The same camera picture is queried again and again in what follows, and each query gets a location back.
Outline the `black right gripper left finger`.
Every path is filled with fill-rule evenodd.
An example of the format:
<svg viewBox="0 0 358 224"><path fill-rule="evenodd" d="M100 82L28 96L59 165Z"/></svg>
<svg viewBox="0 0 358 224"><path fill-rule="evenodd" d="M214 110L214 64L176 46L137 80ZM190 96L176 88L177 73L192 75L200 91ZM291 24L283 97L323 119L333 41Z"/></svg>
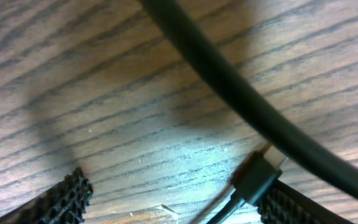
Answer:
<svg viewBox="0 0 358 224"><path fill-rule="evenodd" d="M0 217L0 224L80 224L93 186L78 167L36 198Z"/></svg>

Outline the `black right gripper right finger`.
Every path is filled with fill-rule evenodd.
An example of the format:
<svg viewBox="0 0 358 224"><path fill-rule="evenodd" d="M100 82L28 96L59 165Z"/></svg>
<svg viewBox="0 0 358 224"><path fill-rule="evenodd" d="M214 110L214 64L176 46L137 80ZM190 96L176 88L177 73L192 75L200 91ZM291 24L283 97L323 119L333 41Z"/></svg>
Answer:
<svg viewBox="0 0 358 224"><path fill-rule="evenodd" d="M266 224L353 224L276 180L257 203Z"/></svg>

